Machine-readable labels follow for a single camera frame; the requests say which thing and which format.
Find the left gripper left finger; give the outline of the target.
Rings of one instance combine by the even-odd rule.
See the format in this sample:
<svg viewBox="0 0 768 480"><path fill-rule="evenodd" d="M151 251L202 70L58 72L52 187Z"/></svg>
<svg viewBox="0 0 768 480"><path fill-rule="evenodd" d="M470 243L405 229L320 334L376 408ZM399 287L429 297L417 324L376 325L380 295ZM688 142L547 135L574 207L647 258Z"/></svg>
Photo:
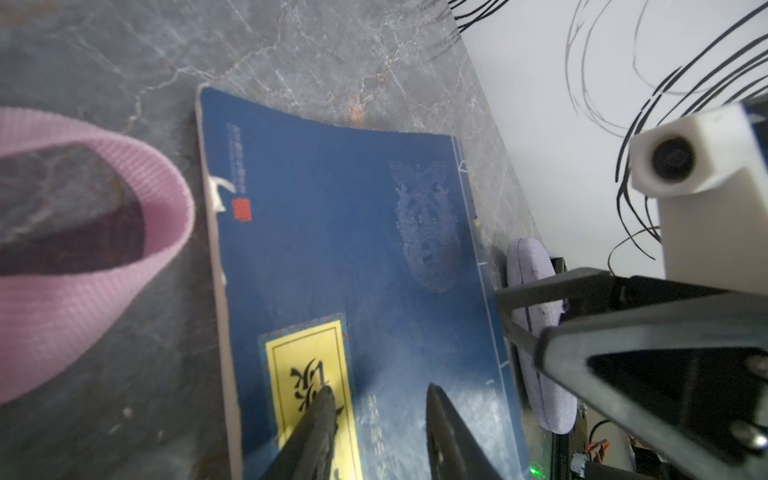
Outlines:
<svg viewBox="0 0 768 480"><path fill-rule="evenodd" d="M330 479L336 433L335 396L326 385L319 390L262 479Z"/></svg>

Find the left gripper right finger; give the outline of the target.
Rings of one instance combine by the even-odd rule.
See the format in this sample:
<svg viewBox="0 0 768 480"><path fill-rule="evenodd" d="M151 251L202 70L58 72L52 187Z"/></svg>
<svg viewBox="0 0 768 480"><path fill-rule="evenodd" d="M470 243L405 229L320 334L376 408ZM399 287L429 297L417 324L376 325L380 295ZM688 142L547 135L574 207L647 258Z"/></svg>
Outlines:
<svg viewBox="0 0 768 480"><path fill-rule="evenodd" d="M436 384L430 384L427 390L426 429L432 479L501 478L453 403Z"/></svg>

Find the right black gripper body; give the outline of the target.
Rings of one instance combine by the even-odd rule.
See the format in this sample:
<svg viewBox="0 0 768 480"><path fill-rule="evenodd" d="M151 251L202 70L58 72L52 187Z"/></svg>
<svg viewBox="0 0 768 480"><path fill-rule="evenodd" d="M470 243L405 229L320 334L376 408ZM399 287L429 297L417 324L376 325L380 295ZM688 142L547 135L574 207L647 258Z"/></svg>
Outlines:
<svg viewBox="0 0 768 480"><path fill-rule="evenodd" d="M538 371L689 477L766 477L765 296L578 268L496 299Z"/></svg>

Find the blue book yellow label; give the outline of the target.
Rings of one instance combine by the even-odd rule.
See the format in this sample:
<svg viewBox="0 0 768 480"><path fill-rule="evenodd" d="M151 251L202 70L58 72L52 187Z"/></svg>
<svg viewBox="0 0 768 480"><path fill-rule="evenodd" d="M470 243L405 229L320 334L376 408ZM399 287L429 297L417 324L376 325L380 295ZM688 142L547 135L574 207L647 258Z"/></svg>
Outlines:
<svg viewBox="0 0 768 480"><path fill-rule="evenodd" d="M333 478L426 479L434 384L499 475L528 478L460 143L208 86L196 117L234 477L262 477L329 386Z"/></svg>

